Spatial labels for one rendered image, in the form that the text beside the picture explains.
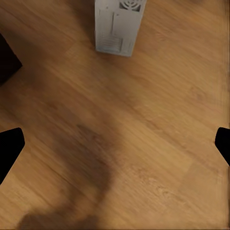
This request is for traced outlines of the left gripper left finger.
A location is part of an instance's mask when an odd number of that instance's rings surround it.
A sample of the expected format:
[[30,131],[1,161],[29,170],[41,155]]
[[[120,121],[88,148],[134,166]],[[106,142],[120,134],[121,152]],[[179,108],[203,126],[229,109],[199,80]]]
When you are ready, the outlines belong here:
[[0,185],[25,146],[20,127],[0,133]]

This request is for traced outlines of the desktop computer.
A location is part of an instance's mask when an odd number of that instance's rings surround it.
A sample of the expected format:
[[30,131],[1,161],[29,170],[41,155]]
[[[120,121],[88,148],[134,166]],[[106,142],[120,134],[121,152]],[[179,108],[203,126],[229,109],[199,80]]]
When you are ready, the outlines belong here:
[[132,56],[147,0],[94,0],[95,50]]

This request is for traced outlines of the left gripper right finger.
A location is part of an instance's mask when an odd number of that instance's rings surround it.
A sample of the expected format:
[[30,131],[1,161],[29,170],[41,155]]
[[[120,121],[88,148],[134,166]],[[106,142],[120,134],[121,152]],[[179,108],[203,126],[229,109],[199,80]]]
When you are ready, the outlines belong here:
[[230,129],[219,127],[215,145],[230,166]]

